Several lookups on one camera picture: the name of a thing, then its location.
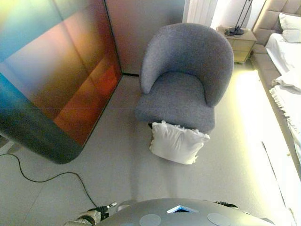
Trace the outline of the dark left robot hand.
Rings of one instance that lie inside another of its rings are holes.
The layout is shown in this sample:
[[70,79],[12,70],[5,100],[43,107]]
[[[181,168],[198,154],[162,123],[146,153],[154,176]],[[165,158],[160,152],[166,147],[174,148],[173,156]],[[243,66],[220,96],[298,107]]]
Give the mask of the dark left robot hand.
[[103,221],[104,219],[108,218],[109,217],[108,209],[115,207],[116,205],[117,205],[117,203],[113,202],[113,203],[105,205],[105,206],[96,207],[95,210],[100,212],[100,215],[101,215],[100,221]]

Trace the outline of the dark right robot hand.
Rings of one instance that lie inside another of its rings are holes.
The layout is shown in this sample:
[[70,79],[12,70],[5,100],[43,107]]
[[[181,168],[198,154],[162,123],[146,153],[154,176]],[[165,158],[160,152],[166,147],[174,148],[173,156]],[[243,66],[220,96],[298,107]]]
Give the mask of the dark right robot hand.
[[224,201],[214,201],[214,203],[222,205],[222,206],[226,206],[229,208],[233,208],[233,209],[238,209],[238,206],[232,203],[228,203],[228,202],[224,202]]

